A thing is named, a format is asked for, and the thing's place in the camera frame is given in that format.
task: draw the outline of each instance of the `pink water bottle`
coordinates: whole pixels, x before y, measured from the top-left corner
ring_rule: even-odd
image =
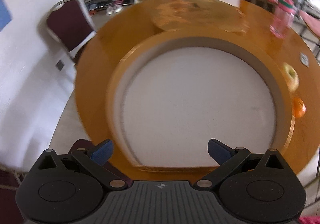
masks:
[[[294,7],[292,0],[269,0],[278,3],[273,18],[273,23],[270,25],[270,31],[276,37],[283,39],[286,37],[288,31],[294,20]]]

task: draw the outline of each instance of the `white circular surface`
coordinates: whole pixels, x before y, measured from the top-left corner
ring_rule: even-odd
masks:
[[[264,153],[275,130],[268,87],[241,59],[206,47],[166,52],[141,69],[122,103],[122,130],[141,165],[216,166],[211,138]]]

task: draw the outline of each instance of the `wooden table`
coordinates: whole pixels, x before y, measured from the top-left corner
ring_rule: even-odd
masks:
[[[113,17],[88,43],[77,66],[76,104],[85,130],[98,144],[112,139],[105,115],[105,97],[108,80],[121,58],[144,39],[160,33],[150,20],[150,10],[171,0],[149,0],[123,10]],[[307,112],[297,119],[292,140],[284,154],[297,174],[316,152],[320,140],[320,67],[305,42],[293,30],[286,39],[276,38],[269,30],[273,15],[246,1],[241,1],[241,11],[246,15],[250,28],[241,35],[265,51],[279,66],[283,62],[297,71],[300,85],[296,95],[304,101]],[[309,68],[300,62],[300,52],[309,58]],[[150,172],[133,167],[115,145],[109,160],[124,174],[140,180],[188,179],[196,181],[208,169],[195,169],[193,173]]]

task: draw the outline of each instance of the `logo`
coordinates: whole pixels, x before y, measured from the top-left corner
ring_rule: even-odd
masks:
[[[163,189],[164,187],[166,187],[166,185],[163,184],[163,183],[159,183],[159,184],[157,185],[157,187],[160,188],[160,189]]]

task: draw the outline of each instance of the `round wooden board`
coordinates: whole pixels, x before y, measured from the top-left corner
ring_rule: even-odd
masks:
[[[164,31],[206,26],[228,32],[246,32],[249,27],[238,8],[218,0],[169,1],[156,6],[151,19]]]

